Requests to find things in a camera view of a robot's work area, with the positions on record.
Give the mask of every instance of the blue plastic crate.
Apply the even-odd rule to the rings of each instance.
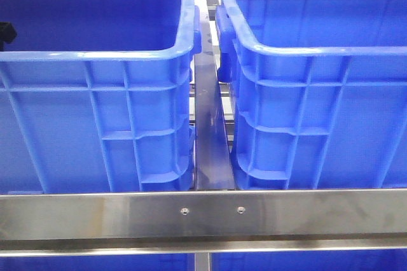
[[[0,2],[0,193],[190,188],[194,0]]]
[[[243,189],[407,186],[407,0],[223,0]]]
[[[402,271],[406,250],[222,253],[212,255],[213,271]]]
[[[0,258],[2,271],[189,271],[192,254]]]

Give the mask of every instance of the bolt head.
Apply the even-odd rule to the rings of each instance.
[[[186,207],[183,207],[183,208],[180,210],[180,213],[181,213],[182,215],[186,216],[186,215],[188,215],[188,214],[190,213],[190,209],[187,209]]]
[[[237,213],[238,214],[243,214],[244,212],[246,212],[246,208],[244,206],[239,206],[237,208]]]

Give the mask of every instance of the crate rim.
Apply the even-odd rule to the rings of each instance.
[[[262,55],[325,56],[325,55],[404,55],[406,46],[346,46],[346,47],[274,47],[260,43],[253,34],[236,0],[222,0],[236,35],[246,49]]]
[[[194,42],[194,0],[181,0],[180,16],[176,41],[170,48],[164,50],[137,51],[21,51],[0,52],[1,61],[66,61],[66,60],[168,60],[187,54],[193,49]]]

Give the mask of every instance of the metal rail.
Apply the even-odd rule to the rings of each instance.
[[[407,247],[407,190],[0,197],[0,255]]]

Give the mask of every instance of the shelf rack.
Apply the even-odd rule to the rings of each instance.
[[[407,189],[235,190],[206,0],[197,0],[194,190],[0,196],[0,256],[407,247]]]

